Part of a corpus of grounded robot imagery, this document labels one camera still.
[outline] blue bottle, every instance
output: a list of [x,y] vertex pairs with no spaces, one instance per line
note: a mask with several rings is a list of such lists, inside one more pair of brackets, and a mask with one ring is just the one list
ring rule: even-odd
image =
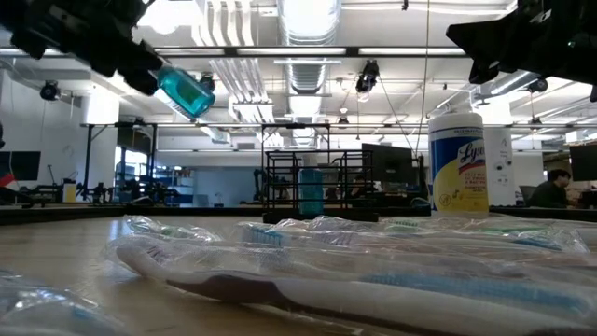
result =
[[201,116],[215,102],[214,94],[182,69],[165,64],[157,77],[158,86],[192,118]]
[[[317,157],[305,155],[303,157],[305,166],[317,166]],[[303,168],[298,172],[298,182],[308,183],[306,186],[298,186],[298,198],[300,200],[313,200],[299,202],[298,210],[302,215],[323,215],[324,214],[324,174],[317,168]]]

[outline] cable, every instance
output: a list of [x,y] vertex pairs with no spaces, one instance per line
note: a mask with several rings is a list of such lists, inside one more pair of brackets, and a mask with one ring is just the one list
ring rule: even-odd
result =
[[[10,103],[12,104],[12,114],[15,115],[16,114],[16,111],[15,111],[15,93],[14,93],[14,86],[12,85],[12,82],[13,82],[13,80],[11,78],[10,79]],[[19,190],[21,190],[21,185],[19,184],[19,181],[17,181],[17,177],[15,176],[15,173],[12,171],[12,152],[8,156],[8,169],[10,169],[10,174],[15,179],[15,183],[17,184],[17,188]]]
[[415,158],[419,156],[419,144],[421,142],[421,130],[423,129],[423,120],[425,118],[425,96],[427,90],[427,71],[429,69],[429,35],[431,21],[431,0],[427,0],[427,36],[425,41],[425,71],[423,74],[423,103],[421,105],[421,122],[419,123],[419,134],[417,135],[417,147],[414,150]]
[[361,140],[361,111],[359,108],[358,92],[356,93],[356,140]]
[[385,94],[385,99],[387,99],[388,104],[390,105],[390,109],[392,109],[392,113],[394,114],[394,118],[396,118],[396,123],[398,124],[398,127],[400,127],[400,131],[402,132],[402,135],[404,135],[404,138],[407,139],[407,144],[409,144],[410,150],[412,150],[412,152],[416,156],[417,153],[414,151],[414,148],[410,144],[409,138],[407,137],[406,132],[404,132],[404,129],[402,128],[402,123],[400,123],[400,119],[398,118],[398,114],[394,110],[394,106],[392,105],[392,101],[390,100],[390,96],[388,95],[388,91],[385,89],[385,85],[383,85],[382,75],[380,75],[380,84],[382,84],[382,89],[383,89],[383,93]]
[[39,146],[42,147],[44,143],[44,126],[46,124],[46,101],[44,101],[44,109],[41,115],[41,130],[39,130]]
[[[41,90],[41,88],[42,88],[42,87],[41,87],[41,86],[39,86],[39,84],[37,84],[37,83],[34,83],[33,81],[31,81],[31,80],[29,80],[29,79],[25,78],[25,76],[23,76],[23,75],[22,75],[22,73],[21,73],[21,72],[20,72],[20,71],[17,69],[16,65],[13,65],[13,64],[11,64],[11,63],[9,63],[9,62],[7,62],[7,61],[5,61],[5,60],[2,60],[2,59],[0,59],[0,63],[7,65],[7,66],[10,68],[10,71],[12,71],[13,73],[17,74],[17,76],[19,76],[19,78],[20,78],[22,81],[24,81],[25,83],[28,83],[29,85],[33,86],[34,88],[36,88],[36,89],[40,89],[40,90]],[[31,72],[31,73],[34,75],[34,77],[35,77],[35,71],[34,71],[34,69],[33,69],[31,66],[29,66],[29,65],[27,65],[27,64],[25,64],[25,63],[22,63],[22,64],[23,64],[23,65],[25,65],[25,66],[26,66],[26,67],[29,69],[29,71],[30,71],[30,72]]]
[[348,96],[351,95],[351,91],[353,90],[353,87],[354,87],[354,84],[355,84],[357,78],[358,78],[358,75],[354,76],[353,83],[351,83],[351,86],[348,88],[348,92],[346,92],[346,95],[344,96],[344,100],[342,101],[342,105],[340,106],[340,108],[343,108],[344,104],[346,104],[346,101],[348,100]]

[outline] computer monitor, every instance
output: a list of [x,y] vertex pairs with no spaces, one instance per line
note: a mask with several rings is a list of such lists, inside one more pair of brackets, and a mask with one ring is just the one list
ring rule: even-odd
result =
[[361,148],[364,151],[363,165],[372,166],[373,181],[418,184],[412,150],[371,144],[363,144]]
[[570,147],[572,179],[575,181],[597,180],[597,145]]
[[36,181],[41,152],[13,151],[0,153],[0,174],[12,173],[17,181]]

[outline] pillar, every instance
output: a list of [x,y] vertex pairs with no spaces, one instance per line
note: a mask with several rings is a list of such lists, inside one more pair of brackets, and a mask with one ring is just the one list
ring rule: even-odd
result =
[[[83,111],[83,122],[97,124],[93,128],[93,135],[97,135],[91,143],[90,156],[90,178],[88,188],[93,189],[98,183],[103,182],[106,187],[114,186],[115,176],[115,152],[117,146],[118,129],[108,127],[103,130],[102,124],[113,124],[118,122],[120,110],[119,98],[112,92],[102,88],[96,88],[91,95],[84,97],[81,101]],[[87,132],[83,132],[81,146],[87,145]],[[85,150],[78,158],[77,168],[79,177],[77,181],[82,182],[85,172]]]

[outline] fluorescent light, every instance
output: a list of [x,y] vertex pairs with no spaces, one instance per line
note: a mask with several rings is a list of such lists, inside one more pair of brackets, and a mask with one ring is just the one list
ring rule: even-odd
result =
[[[507,88],[511,87],[512,85],[518,83],[523,78],[528,77],[530,74],[531,73],[528,71],[523,71],[519,76],[516,76],[516,77],[512,78],[511,80],[509,80],[508,82],[506,82],[505,84],[500,85],[499,87],[493,89],[492,95],[498,95],[498,94],[502,93],[504,90],[506,90]],[[538,78],[539,78],[539,75],[537,75],[534,80],[529,81],[528,83],[524,83],[524,85],[521,85],[521,87],[527,86],[527,85],[535,82]]]
[[[342,10],[360,10],[360,11],[371,11],[371,10],[403,10],[403,5],[400,4],[370,4],[370,5],[358,5],[358,4],[345,4],[342,6]],[[481,15],[506,15],[510,11],[508,9],[451,9],[441,7],[427,6],[409,6],[409,10],[429,11],[437,14],[448,14],[448,15],[466,15],[466,16],[481,16]]]
[[[160,35],[170,35],[178,28],[180,12],[178,7],[170,6],[168,0],[158,0],[151,5],[146,14],[139,20],[139,26],[150,26]],[[177,18],[177,20],[164,20],[165,18]]]
[[156,52],[163,57],[192,57],[192,56],[222,56],[224,50],[221,48],[157,48]]
[[239,55],[344,55],[346,48],[239,48]]
[[273,60],[276,65],[331,65],[342,64],[340,60]]
[[390,56],[465,56],[460,48],[361,48],[359,55],[390,55]]
[[394,125],[394,124],[330,124],[331,128],[381,128],[381,127],[390,127],[387,125]]
[[[29,56],[24,51],[16,48],[0,48],[0,55],[1,56],[8,56],[8,57],[20,57],[20,56]],[[51,57],[51,56],[64,56],[63,53],[54,50],[54,49],[46,49],[44,56]]]
[[193,152],[193,153],[230,153],[230,152],[260,152],[261,149],[184,149],[180,150],[184,152]]
[[181,124],[181,123],[163,123],[158,124],[158,128],[193,128],[195,124]]
[[158,149],[160,153],[188,153],[192,151],[192,149]]
[[216,128],[261,128],[261,124],[258,123],[238,123],[238,124],[218,124],[218,123],[206,123],[201,124],[202,127],[216,127]]

